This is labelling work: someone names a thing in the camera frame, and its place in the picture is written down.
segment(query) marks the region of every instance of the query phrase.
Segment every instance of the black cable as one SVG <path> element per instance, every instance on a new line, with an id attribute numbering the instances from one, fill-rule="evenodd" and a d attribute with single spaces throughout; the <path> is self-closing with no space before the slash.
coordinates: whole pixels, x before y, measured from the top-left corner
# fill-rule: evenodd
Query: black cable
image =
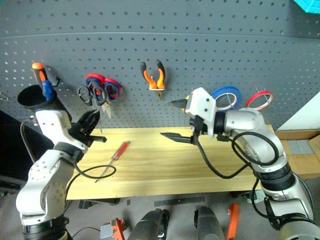
<path id="1" fill-rule="evenodd" d="M 256 211 L 257 214 L 259 214 L 261 217 L 265 218 L 265 219 L 281 219 L 282 216 L 269 216 L 266 214 L 263 214 L 262 212 L 260 212 L 256 206 L 255 203 L 255 191 L 256 191 L 256 187 L 259 183 L 259 178 L 256 178 L 255 183 L 253 185 L 252 191 L 251 191 L 251 203 L 252 203 L 252 207 L 253 209 Z"/>
<path id="2" fill-rule="evenodd" d="M 219 176 L 219 177 L 222 178 L 222 179 L 232 179 L 233 177 L 235 177 L 235 176 L 237 176 L 239 173 L 241 173 L 246 167 L 249 166 L 248 164 L 246 164 L 246 165 L 242 166 L 241 168 L 239 168 L 235 173 L 233 173 L 233 174 L 231 174 L 231 175 L 229 175 L 229 176 L 223 175 L 223 174 L 221 174 L 218 170 L 216 170 L 215 167 L 212 166 L 212 164 L 209 162 L 209 160 L 208 160 L 208 158 L 207 158 L 207 156 L 206 156 L 206 153 L 205 153 L 204 149 L 202 148 L 202 146 L 201 146 L 198 138 L 195 137 L 195 138 L 193 139 L 193 141 L 194 141 L 195 145 L 197 145 L 197 147 L 199 148 L 200 153 L 201 153 L 201 155 L 202 155 L 202 157 L 203 157 L 206 165 L 207 165 L 217 176 Z"/>
<path id="3" fill-rule="evenodd" d="M 104 178 L 110 177 L 110 176 L 112 176 L 113 174 L 115 174 L 115 172 L 117 171 L 117 169 L 116 169 L 114 166 L 112 166 L 112 165 L 99 165 L 99 166 L 93 166 L 93 167 L 87 168 L 86 170 L 83 170 L 83 171 L 81 171 L 81 172 L 82 172 L 82 173 L 85 173 L 85 172 L 90 171 L 90 170 L 93 170 L 93 169 L 97 169 L 97 168 L 107 168 L 107 167 L 112 168 L 112 169 L 113 169 L 113 172 L 110 173 L 110 174 L 108 174 L 108 175 L 103 176 L 102 178 L 104 179 Z M 81 173 L 78 173 L 78 174 L 75 175 L 75 176 L 71 179 L 71 181 L 69 182 L 69 184 L 68 184 L 68 186 L 66 187 L 66 190 L 65 190 L 65 200 L 67 200 L 67 196 L 68 196 L 68 192 L 69 192 L 69 189 L 70 189 L 70 187 L 71 187 L 71 184 L 72 184 L 80 175 L 82 175 L 82 174 L 81 174 Z"/>
<path id="4" fill-rule="evenodd" d="M 66 212 L 68 210 L 68 208 L 70 207 L 71 203 L 72 203 L 72 200 L 65 201 L 64 212 Z"/>
<path id="5" fill-rule="evenodd" d="M 305 217 L 304 214 L 302 213 L 289 213 L 289 214 L 284 214 L 284 215 L 281 215 L 281 216 L 269 216 L 269 215 L 266 215 L 266 214 L 263 214 L 262 212 L 260 212 L 256 206 L 256 203 L 255 203 L 255 191 L 256 191 L 256 187 L 259 183 L 259 179 L 256 178 L 255 180 L 255 183 L 253 185 L 253 188 L 252 188 L 252 191 L 251 191 L 251 203 L 252 203 L 252 207 L 253 209 L 255 210 L 255 212 L 257 214 L 259 214 L 261 217 L 265 218 L 265 219 L 269 219 L 269 220 L 279 220 L 279 219 L 285 219 L 286 217 L 288 219 L 286 219 L 285 221 L 291 221 L 291 222 L 294 222 L 294 221 L 305 221 L 305 222 L 309 222 L 309 223 L 312 223 L 316 226 L 318 226 L 318 224 L 313 221 L 312 219 L 308 219 Z"/>
<path id="6" fill-rule="evenodd" d="M 96 166 L 97 167 L 100 167 L 102 168 L 102 166 L 105 166 L 106 168 L 109 167 L 109 168 L 112 168 L 114 171 L 108 175 L 105 175 L 105 176 L 91 176 L 91 175 L 88 175 L 88 174 L 85 174 L 85 172 L 87 172 L 89 169 L 94 169 L 94 168 L 89 168 L 89 169 L 86 169 L 84 171 L 82 171 L 78 165 L 77 165 L 77 159 L 73 159 L 73 166 L 74 168 L 78 171 L 78 173 L 86 178 L 89 178 L 89 179 L 105 179 L 107 177 L 110 177 L 111 175 L 113 175 L 115 172 L 116 172 L 116 168 L 112 165 L 100 165 L 100 166 Z"/>
<path id="7" fill-rule="evenodd" d="M 259 161 L 256 161 L 254 160 L 253 158 L 251 158 L 250 156 L 248 156 L 244 150 L 242 150 L 242 148 L 236 143 L 236 140 L 244 135 L 252 135 L 252 136 L 255 136 L 255 137 L 258 137 L 264 141 L 266 141 L 273 149 L 274 151 L 274 158 L 273 160 L 269 161 L 269 162 L 259 162 Z M 266 136 L 263 136 L 262 134 L 260 133 L 257 133 L 257 132 L 250 132 L 250 131 L 244 131 L 244 132 L 241 132 L 239 134 L 237 134 L 236 136 L 234 136 L 234 138 L 232 139 L 231 141 L 231 147 L 233 149 L 233 151 L 235 152 L 235 154 L 242 160 L 242 161 L 245 161 L 242 156 L 238 153 L 238 151 L 236 150 L 235 146 L 237 147 L 237 149 L 245 156 L 245 158 L 247 160 L 249 160 L 251 163 L 254 163 L 254 164 L 257 164 L 257 165 L 260 165 L 260 166 L 270 166 L 274 163 L 276 163 L 276 161 L 278 160 L 279 158 L 279 151 L 278 151 L 278 148 L 277 146 L 269 139 L 267 138 Z"/>
<path id="8" fill-rule="evenodd" d="M 100 232 L 99 229 L 95 228 L 95 227 L 92 227 L 92 226 L 86 226 L 84 228 L 81 228 L 79 231 L 77 231 L 75 234 L 73 234 L 72 238 L 74 238 L 78 233 L 80 233 L 82 230 L 85 230 L 85 229 L 93 229 L 93 230 L 96 230 L 98 232 Z"/>
<path id="9" fill-rule="evenodd" d="M 310 204 L 311 204 L 311 208 L 312 208 L 313 219 L 315 220 L 316 219 L 315 202 L 312 197 L 311 191 L 310 191 L 308 185 L 306 184 L 306 182 L 298 174 L 296 174 L 295 172 L 293 174 L 299 179 L 300 183 L 304 186 L 306 193 L 309 196 L 309 200 L 310 200 Z"/>
<path id="10" fill-rule="evenodd" d="M 31 158 L 31 161 L 33 163 L 35 163 L 37 160 L 36 160 L 35 155 L 33 154 L 32 150 L 30 148 L 30 145 L 29 145 L 29 143 L 27 141 L 26 133 L 25 133 L 25 125 L 26 125 L 26 123 L 30 123 L 30 122 L 31 121 L 29 119 L 26 119 L 21 123 L 21 125 L 20 125 L 20 135 L 21 135 L 22 141 L 24 143 L 24 146 L 25 146 L 25 148 L 26 148 L 26 150 L 27 150 L 27 152 L 28 152 L 28 154 L 29 154 L 29 156 Z"/>

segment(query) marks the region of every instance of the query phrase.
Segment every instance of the orange pliers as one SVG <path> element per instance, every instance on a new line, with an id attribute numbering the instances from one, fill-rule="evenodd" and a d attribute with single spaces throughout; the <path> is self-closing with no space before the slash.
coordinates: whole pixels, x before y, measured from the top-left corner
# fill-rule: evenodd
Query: orange pliers
<path id="1" fill-rule="evenodd" d="M 158 60 L 158 59 L 156 60 L 156 65 L 158 66 L 158 70 L 159 70 L 159 78 L 157 81 L 154 81 L 153 77 L 149 76 L 145 62 L 141 63 L 140 69 L 141 69 L 142 76 L 149 83 L 149 90 L 154 91 L 155 95 L 160 100 L 162 100 L 163 90 L 165 90 L 165 88 L 166 88 L 166 85 L 165 85 L 166 72 L 165 72 L 165 68 L 160 60 Z"/>

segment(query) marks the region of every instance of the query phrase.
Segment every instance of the wooden tabletop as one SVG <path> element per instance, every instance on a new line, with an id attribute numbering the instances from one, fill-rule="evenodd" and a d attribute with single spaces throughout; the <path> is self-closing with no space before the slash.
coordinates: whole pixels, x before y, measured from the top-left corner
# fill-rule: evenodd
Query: wooden tabletop
<path id="1" fill-rule="evenodd" d="M 94 142 L 78 163 L 85 170 L 107 165 L 124 142 L 131 144 L 118 161 L 116 173 L 95 183 L 79 176 L 72 184 L 67 199 L 101 199 L 134 196 L 188 194 L 223 191 L 246 191 L 255 177 L 250 168 L 232 179 L 221 179 L 208 168 L 195 145 L 174 142 L 160 133 L 173 132 L 190 136 L 190 127 L 109 128 L 103 129 L 107 142 Z M 95 129 L 92 135 L 101 135 Z M 230 142 L 220 142 L 203 135 L 199 138 L 212 165 L 224 175 L 243 166 Z M 104 168 L 87 172 L 99 176 Z"/>

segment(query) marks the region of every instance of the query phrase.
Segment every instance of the pen holder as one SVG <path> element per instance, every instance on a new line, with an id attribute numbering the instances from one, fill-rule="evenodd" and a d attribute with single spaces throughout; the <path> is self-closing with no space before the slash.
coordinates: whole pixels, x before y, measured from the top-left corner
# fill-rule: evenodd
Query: pen holder
<path id="1" fill-rule="evenodd" d="M 52 97 L 47 101 L 41 87 L 39 85 L 32 85 L 19 93 L 17 101 L 24 108 L 32 112 L 40 110 L 64 110 L 67 112 L 69 120 L 71 121 L 72 119 L 65 106 L 59 100 L 55 90 L 53 90 Z"/>

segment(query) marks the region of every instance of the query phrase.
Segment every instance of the blue tape roll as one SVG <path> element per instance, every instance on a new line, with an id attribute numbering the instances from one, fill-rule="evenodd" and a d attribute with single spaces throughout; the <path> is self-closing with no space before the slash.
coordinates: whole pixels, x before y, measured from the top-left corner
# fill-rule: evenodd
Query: blue tape roll
<path id="1" fill-rule="evenodd" d="M 219 112 L 226 112 L 228 110 L 235 109 L 241 103 L 242 96 L 241 96 L 240 90 L 238 88 L 234 87 L 234 86 L 224 86 L 222 88 L 219 88 L 218 90 L 214 91 L 211 94 L 211 96 L 215 100 L 217 100 L 217 98 L 219 98 L 219 97 L 221 97 L 222 95 L 225 95 L 225 94 L 234 95 L 234 100 L 231 103 L 231 105 L 228 105 L 226 107 L 217 107 L 217 110 Z"/>

